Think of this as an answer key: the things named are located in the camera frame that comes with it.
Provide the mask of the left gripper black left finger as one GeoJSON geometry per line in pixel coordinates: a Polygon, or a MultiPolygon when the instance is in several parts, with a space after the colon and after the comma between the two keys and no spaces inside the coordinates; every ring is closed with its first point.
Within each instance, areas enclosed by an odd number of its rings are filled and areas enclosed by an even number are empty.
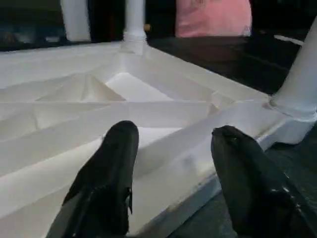
{"type": "Polygon", "coordinates": [[[132,213],[132,181],[139,132],[120,121],[79,170],[47,236],[49,238],[124,238],[132,213]]]}

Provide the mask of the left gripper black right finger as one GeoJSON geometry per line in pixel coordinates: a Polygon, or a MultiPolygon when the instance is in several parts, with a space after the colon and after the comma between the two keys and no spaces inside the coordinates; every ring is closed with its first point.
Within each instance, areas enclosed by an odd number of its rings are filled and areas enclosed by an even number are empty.
{"type": "Polygon", "coordinates": [[[240,238],[315,238],[317,214],[251,136],[215,128],[211,154],[232,227],[240,238]]]}

